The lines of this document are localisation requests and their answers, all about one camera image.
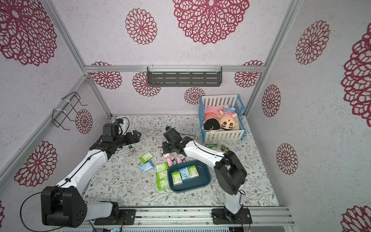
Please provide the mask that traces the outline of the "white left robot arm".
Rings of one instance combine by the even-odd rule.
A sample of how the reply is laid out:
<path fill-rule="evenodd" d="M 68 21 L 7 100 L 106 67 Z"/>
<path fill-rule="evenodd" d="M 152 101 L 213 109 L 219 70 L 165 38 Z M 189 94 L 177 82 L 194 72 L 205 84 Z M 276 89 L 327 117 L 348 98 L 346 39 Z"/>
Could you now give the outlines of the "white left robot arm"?
<path fill-rule="evenodd" d="M 102 135 L 90 147 L 84 159 L 62 181 L 41 193 L 42 223 L 46 226 L 79 227 L 95 220 L 101 225 L 122 221 L 117 202 L 86 203 L 84 189 L 101 166 L 120 148 L 140 142 L 141 133 L 124 132 L 120 124 L 103 126 Z"/>

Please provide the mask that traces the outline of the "green tissue pack top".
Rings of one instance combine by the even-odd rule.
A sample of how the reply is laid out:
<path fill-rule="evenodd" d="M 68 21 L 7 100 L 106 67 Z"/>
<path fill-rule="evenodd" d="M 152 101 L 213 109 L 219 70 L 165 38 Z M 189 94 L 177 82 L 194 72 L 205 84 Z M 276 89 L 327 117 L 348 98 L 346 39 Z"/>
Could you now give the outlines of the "green tissue pack top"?
<path fill-rule="evenodd" d="M 188 167 L 188 171 L 189 171 L 190 178 L 197 178 L 197 177 L 199 177 L 199 172 L 197 170 L 196 165 L 189 166 Z"/>

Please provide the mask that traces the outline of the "dark teal storage box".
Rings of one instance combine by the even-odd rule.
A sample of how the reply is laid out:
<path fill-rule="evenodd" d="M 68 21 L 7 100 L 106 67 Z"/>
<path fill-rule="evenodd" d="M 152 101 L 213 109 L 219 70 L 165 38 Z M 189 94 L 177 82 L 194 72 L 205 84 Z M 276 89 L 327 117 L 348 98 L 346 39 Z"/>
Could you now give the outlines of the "dark teal storage box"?
<path fill-rule="evenodd" d="M 169 187 L 184 192 L 207 186 L 211 182 L 208 166 L 198 160 L 176 164 L 168 169 Z"/>

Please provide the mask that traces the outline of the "blue tissue pack top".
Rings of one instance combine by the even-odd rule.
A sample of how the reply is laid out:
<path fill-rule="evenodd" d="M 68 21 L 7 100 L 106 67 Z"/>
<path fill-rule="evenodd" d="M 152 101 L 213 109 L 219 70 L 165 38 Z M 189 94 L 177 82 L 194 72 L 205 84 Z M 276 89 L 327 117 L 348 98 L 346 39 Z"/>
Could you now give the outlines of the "blue tissue pack top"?
<path fill-rule="evenodd" d="M 180 172 L 182 181 L 191 179 L 190 176 L 189 176 L 189 171 L 188 171 L 187 167 L 184 167 L 184 168 L 180 169 L 179 172 Z"/>

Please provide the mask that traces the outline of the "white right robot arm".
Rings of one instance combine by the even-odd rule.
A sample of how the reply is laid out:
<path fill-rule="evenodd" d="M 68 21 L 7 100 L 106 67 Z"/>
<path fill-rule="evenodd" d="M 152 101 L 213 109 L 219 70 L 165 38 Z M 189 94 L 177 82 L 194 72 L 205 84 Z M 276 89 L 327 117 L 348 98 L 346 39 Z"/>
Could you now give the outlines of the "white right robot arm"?
<path fill-rule="evenodd" d="M 191 161 L 176 164 L 168 169 L 169 187 L 176 193 L 199 189 L 211 182 L 209 170 L 213 169 L 217 182 L 225 192 L 226 202 L 223 208 L 213 208 L 211 217 L 214 224 L 251 225 L 252 216 L 248 208 L 241 203 L 245 194 L 242 186 L 245 183 L 247 171 L 236 154 L 232 151 L 217 152 L 195 142 L 188 136 L 182 137 L 174 128 L 167 127 L 163 134 L 166 142 L 162 144 L 165 152 L 175 152 Z M 196 167 L 197 177 L 184 179 L 177 184 L 174 180 L 179 170 Z"/>

